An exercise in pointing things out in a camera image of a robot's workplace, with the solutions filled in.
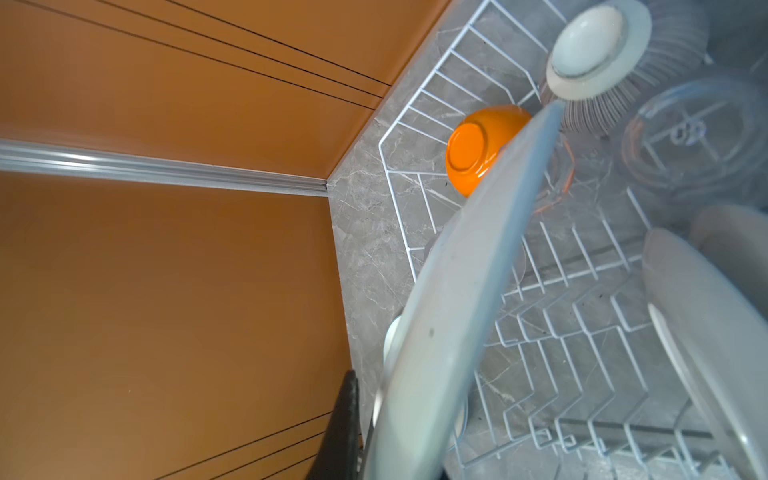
dish rack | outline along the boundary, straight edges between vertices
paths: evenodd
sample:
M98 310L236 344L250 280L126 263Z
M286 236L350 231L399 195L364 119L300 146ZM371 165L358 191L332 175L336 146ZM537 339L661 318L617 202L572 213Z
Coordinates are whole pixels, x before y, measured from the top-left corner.
M482 0L379 142L414 280L425 246L464 201L445 173L453 129L490 104L541 109L535 72L567 17L551 0L519 3L522 13ZM555 478L574 458L585 478L594 462L614 477L620 462L648 477L736 478L647 314L643 238L655 224L674 230L674 220L613 172L605 144L568 140L574 182L521 238L446 468L452 478L488 477L491 462L528 444L557 459Z

orange cup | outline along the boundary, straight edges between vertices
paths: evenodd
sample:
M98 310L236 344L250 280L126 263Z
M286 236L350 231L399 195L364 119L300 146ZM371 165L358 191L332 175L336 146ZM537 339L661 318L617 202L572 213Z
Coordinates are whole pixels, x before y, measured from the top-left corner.
M498 151L529 120L531 114L517 105L487 107L465 118L445 149L445 169L453 187L469 197L496 162Z

black line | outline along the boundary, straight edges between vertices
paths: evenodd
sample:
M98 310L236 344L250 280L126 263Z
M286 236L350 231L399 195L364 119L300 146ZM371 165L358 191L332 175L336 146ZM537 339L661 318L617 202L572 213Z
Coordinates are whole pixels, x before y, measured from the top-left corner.
M348 70L348 71L351 71L352 73L355 73L355 74L358 74L358 75L362 75L362 76L363 76L363 77L365 77L365 78L370 78L370 79L371 79L371 80L373 80L373 81L378 81L380 84L384 84L384 85L386 85L387 87L392 87L392 85L391 85L391 84L388 84L388 83L386 83L385 81L376 80L374 77L369 77L368 75L366 75L366 74L363 74L363 73L360 73L359 71L355 71L355 70L353 70L353 69L351 69L351 68L347 68L347 67L345 67L344 65L339 65L339 64L335 63L334 61L326 60L326 59L325 59L325 58L323 58L323 57L319 57L319 56L317 56L317 55L315 55L315 54L311 54L311 53L309 53L308 51L304 51L304 50L302 50L301 48L296 48L296 47L293 47L292 45L288 45L287 43L283 43L283 42L281 42L280 40L275 40L274 38L271 38L271 37L267 37L266 35L262 35L262 34L260 34L260 33L259 33L259 32L257 32L257 31L249 30L248 28L245 28L245 27L243 27L243 26L241 26L241 25L238 25L238 24L236 24L236 23L228 22L227 20L224 20L223 18L219 18L219 17L217 17L217 16L211 15L210 13L202 12L202 11L200 11L200 10L197 10L197 9L195 9L195 8L192 8L192 7L186 6L185 4L183 4L183 3L180 3L180 2L177 2L176 0L165 0L165 1L166 1L166 2L170 2L170 3L174 4L174 5L178 5L178 6L182 7L182 8L186 8L187 10L191 10L192 12L196 12L196 13L199 13L200 15L205 15L205 16L207 16L208 18L212 18L213 20L218 20L219 22L223 22L223 23L226 23L227 25L231 25L231 26L233 26L233 27L235 27L235 28L239 28L240 30L243 30L243 31L247 31L248 33L252 33L252 34L254 34L254 35L258 35L258 36L260 36L261 38L265 38L265 39L267 39L267 40L269 40L269 41L274 41L275 43L277 43L277 44L280 44L280 45L282 45L283 47L292 48L293 50L296 50L296 51L300 51L301 53L303 53L303 54L305 54L305 55L309 55L310 57L314 57L314 58L317 58L318 60L326 61L326 62L330 63L331 65L335 65L336 67L339 67L339 68L343 68L344 70Z
M272 452L272 453L268 453L268 454L266 454L266 455L265 455L265 456L263 456L263 457L259 457L259 458L257 458L256 460L251 460L251 461L250 461L250 462L248 462L248 463L243 463L243 464L242 464L241 466L239 466L239 467L235 467L235 468L232 468L231 470L228 470L228 471L226 471L226 472L224 472L224 473L220 473L219 475L216 475L215 477L211 477L211 478L209 478L208 480L216 480L217 478L221 478L221 477L223 477L223 476L225 476L225 475L229 475L229 474L230 474L230 473L232 473L232 472L236 472L237 470L240 470L241 468L247 467L248 465L251 465L251 464L253 464L253 463L256 463L256 462L258 462L259 460L264 460L266 457L271 457L272 455L275 455L276 453L280 453L280 452L282 452L283 450L287 450L287 449L289 449L289 448L291 448L291 447L294 447L294 446L296 446L296 445L299 445L299 444L300 444L300 443L302 443L302 442L306 442L307 440L311 440L311 439L314 439L315 437L317 437L317 436L319 436L319 435L322 435L322 434L323 434L323 433L325 433L325 432L326 432L326 431L325 431L325 430L323 430L323 431L322 431L322 432L320 432L320 433L316 433L315 435L312 435L311 437L307 437L307 438L305 438L304 440L299 440L298 442L296 442L296 443L292 443L292 444L288 445L287 447L282 447L280 450L275 450L274 452Z
M176 474L177 474L177 473L179 473L179 472L183 472L184 470L188 470L189 468L192 468L192 467L196 467L196 466L198 466L198 465L199 465L199 464L201 464L201 463L205 463L205 462L208 462L209 460L213 460L214 458L218 458L218 457L221 457L222 455L226 455L227 453L231 453L231 452L234 452L235 450L240 450L241 448L243 448L243 447L247 447L248 445L252 445L252 444L254 444L254 443L256 443L256 442L261 442L262 440L264 440L264 439L268 439L269 437L274 437L274 436L275 436L275 435L277 435L278 433L283 433L283 432L285 432L286 430L291 430L291 429L293 429L293 428L296 428L296 427L297 427L297 426L299 426L299 425L304 425L305 423L309 423L309 422L312 422L313 420L317 420L317 419L319 419L319 418L321 418L321 417L324 417L324 416L326 416L326 415L329 415L330 413L331 413L331 412L326 412L326 413L323 413L322 415L318 415L317 417L312 417L312 418L311 418L311 419L309 419L309 420L304 420L303 422L299 422L299 423L297 423L297 424L295 424L295 425L292 425L292 426L290 426L290 427L286 427L285 429L282 429L282 430L280 430L280 431L278 431L278 432L270 433L269 435L266 435L266 436L264 436L264 437L261 437L260 439L252 440L252 441L250 441L250 442L248 442L248 443L243 443L243 444L242 444L242 445L240 445L239 447L235 447L235 448L233 448L233 449L229 449L229 450L227 450L226 452L221 452L221 453L219 453L219 454L216 454L216 455L214 455L214 456L212 456L212 457L208 457L208 458L206 458L206 459L204 459L204 460L200 460L199 462L195 462L195 463L193 463L193 464L191 464L191 465L187 465L186 467L183 467L183 468L179 468L178 470L173 470L171 473L167 473L167 474L165 474L165 475L161 475L161 476L159 476L159 477L157 477L157 478L153 478L153 480L161 480L162 478L170 477L171 475L176 475Z
M72 13L63 12L62 10L57 10L56 8L48 7L47 5L40 5L38 3L30 2L29 0L14 0L14 1L18 2L18 3L22 3L24 5L29 5L31 7L37 7L37 8L40 8L41 10L46 10L48 12L58 13L59 15L63 15L64 17L69 17L69 18L73 18L75 20L80 20L81 22L86 22L86 23L90 23L92 25L97 25L99 27L106 28L107 30L116 31L118 33L122 33L122 34L125 34L125 35L128 35L128 36L134 37L134 38L140 38L141 40L150 41L150 42L155 43L157 45L163 45L164 47L172 48L172 49L178 50L178 51L183 51L185 53L192 54L192 55L195 55L197 57L207 58L208 60L213 60L213 61L216 61L218 63L224 64L224 65L229 65L230 67L239 68L240 70L249 71L251 73L255 73L257 75L261 75L262 77L267 77L267 78L272 78L273 80L282 81L283 83L286 83L288 85L293 85L294 87L303 88L304 90L313 91L315 93L318 93L318 94L321 94L321 95L325 95L327 97L335 98L336 100L345 101L348 104L357 105L358 107L367 108L368 110L372 110L372 111L375 110L375 108L371 108L371 107L365 106L363 104L356 103L356 102L351 101L351 100L346 100L345 98L337 97L335 95L327 94L324 91L315 90L314 88L309 88L309 87L305 87L303 85L295 84L295 83L293 83L291 81L283 80L282 78L273 77L272 75L261 73L260 71L251 70L250 68L241 67L240 65L236 65L236 64L230 63L228 61L220 60L218 58L209 57L208 55L203 55L201 53L197 53L196 51L187 50L186 48L177 47L176 45L171 45L170 43L165 43L165 42L162 42L162 41L159 41L159 40L155 40L153 38L144 37L142 35L131 33L129 31L120 30L119 28L112 27L110 25L106 25L106 24L103 24L103 23L95 22L94 20L90 20L88 18L84 18L84 17L78 16L78 15L74 15Z
M257 55L259 57L266 58L267 60L275 61L275 62L277 62L279 64L286 65L286 66L291 67L291 68L295 68L296 70L301 70L301 71L306 72L308 74L315 75L316 77L325 78L326 80L330 80L330 81L332 81L334 83L337 83L339 85L344 85L345 87L354 88L355 90L361 91L364 94L373 95L374 97L378 97L378 98L384 98L381 95L372 94L371 92L365 91L365 90L363 90L361 88L353 87L352 85L346 84L343 81L334 80L332 78L326 77L325 75L321 75L321 74L315 73L314 71L305 70L304 68L297 67L295 65L291 65L290 63L287 63L285 61L280 61L280 60L277 60L276 58L272 58L272 57L269 57L267 55L262 55L261 53L259 53L257 51L249 50L247 48L240 47L239 45L235 45L235 44L229 43L228 41L220 40L219 38L211 37L209 35L205 35L204 33L200 33L198 31L194 31L194 30L191 30L189 28L185 28L185 27L182 27L180 25L176 25L176 24L171 23L171 22L166 22L165 20L161 20L159 18L155 18L155 17L153 17L151 15L147 15L145 13L141 13L141 12L137 12L135 10L131 10L128 7L124 7L122 5L117 5L115 3L108 2L108 0L96 0L96 1L99 2L99 3L103 3L105 5L109 5L111 7L119 8L120 10L132 13L134 15L138 15L140 17L144 17L144 18L148 18L150 20L154 20L156 22L160 22L160 23L162 23L164 25L168 25L168 26L171 26L171 27L174 27L174 28L178 28L179 30L188 31L189 33L192 33L192 34L195 34L195 35L199 35L200 37L207 38L209 40L218 41L221 44L224 44L224 45L227 45L227 46L230 46L230 47L233 47L233 48L237 48L238 50L247 51L248 53L251 53L253 55Z
M296 462L296 463L292 463L292 464L288 465L288 466L287 466L287 467L285 467L285 468L281 468L281 469L280 469L280 470L278 470L277 472L274 472L274 473L270 473L270 474L269 474L269 475L267 475L266 477L262 477L262 478L259 478L259 480L267 480L269 477L273 477L273 476L277 475L278 473L281 473L281 472L285 472L285 471L286 471L288 468L293 468L293 467L295 467L296 465L298 465L298 464L300 464L300 463L304 463L304 462L306 462L307 460L309 460L310 458L315 458L315 457L317 457L317 454L315 454L315 455L312 455L311 457L306 457L304 460L299 460L299 461L298 461L298 462Z

orange wall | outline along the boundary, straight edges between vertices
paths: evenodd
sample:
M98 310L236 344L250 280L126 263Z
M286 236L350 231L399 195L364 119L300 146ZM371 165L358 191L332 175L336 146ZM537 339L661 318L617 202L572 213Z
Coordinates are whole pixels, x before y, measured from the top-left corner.
M178 1L0 2L0 137L327 178L448 3Z
M327 199L3 173L0 225L0 478L156 478L333 407L349 349Z

silver metal trim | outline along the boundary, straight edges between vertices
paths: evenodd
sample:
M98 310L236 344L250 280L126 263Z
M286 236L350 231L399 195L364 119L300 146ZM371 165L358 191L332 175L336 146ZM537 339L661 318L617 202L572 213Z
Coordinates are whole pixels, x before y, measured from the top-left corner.
M0 171L327 197L326 180L0 139Z

